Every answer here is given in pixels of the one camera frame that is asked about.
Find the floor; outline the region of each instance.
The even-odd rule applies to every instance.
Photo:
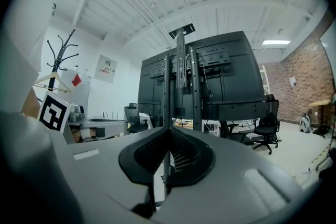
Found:
[[[291,175],[298,184],[306,189],[318,180],[318,173],[330,164],[330,160],[323,163],[316,172],[315,168],[327,155],[330,135],[325,138],[311,133],[301,133],[299,126],[287,122],[281,122],[278,138],[281,140],[279,147],[271,145],[272,154],[268,155],[268,149],[264,146],[255,150],[264,158],[281,167]],[[154,176],[154,195],[156,201],[164,200],[164,186],[161,179],[163,165]]]

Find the brick wall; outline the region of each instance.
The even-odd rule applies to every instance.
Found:
[[[320,37],[333,21],[333,14],[327,11],[321,22],[308,38],[286,59],[278,63],[263,63],[271,93],[280,101],[278,117],[299,122],[302,113],[307,112],[312,102],[330,99],[334,94],[333,75]],[[297,85],[291,87],[289,78],[295,76]],[[313,108],[312,121],[316,123]],[[325,107],[324,120],[331,125],[333,109]]]

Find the backpack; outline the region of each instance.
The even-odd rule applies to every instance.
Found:
[[[302,133],[310,133],[310,115],[305,113],[301,120],[299,130]]]

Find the fluorescent light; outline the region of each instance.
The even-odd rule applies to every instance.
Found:
[[[287,45],[290,40],[264,40],[263,45]]]

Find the coat rack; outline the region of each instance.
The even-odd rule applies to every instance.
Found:
[[[58,53],[57,58],[56,58],[56,56],[55,56],[55,52],[54,52],[54,50],[52,49],[52,47],[51,47],[51,45],[50,45],[49,40],[47,40],[47,43],[48,43],[49,47],[51,48],[51,51],[53,52],[52,54],[54,55],[54,64],[53,64],[53,65],[50,65],[49,63],[47,63],[47,65],[49,65],[50,67],[52,67],[52,72],[57,72],[58,69],[60,69],[60,70],[62,70],[62,71],[67,71],[67,69],[60,68],[59,65],[60,65],[64,60],[67,60],[67,59],[69,59],[69,58],[72,58],[72,57],[74,57],[74,56],[78,56],[78,55],[79,55],[79,54],[75,54],[75,55],[72,55],[72,56],[69,56],[69,57],[66,57],[66,58],[62,59],[63,54],[64,54],[65,50],[66,50],[68,47],[70,47],[70,46],[78,47],[78,45],[74,45],[74,44],[69,44],[69,45],[68,45],[69,40],[70,40],[70,38],[72,37],[72,35],[74,34],[75,31],[76,31],[75,29],[72,30],[72,32],[70,33],[68,39],[65,41],[65,43],[64,43],[63,39],[58,35],[59,39],[62,41],[62,46],[61,46],[61,49],[60,49],[60,51],[59,51],[59,53]],[[49,86],[48,86],[48,87],[49,87],[49,91],[52,91],[52,90],[53,90],[53,88],[54,88],[54,84],[55,84],[55,78],[51,78],[50,81],[49,81]]]

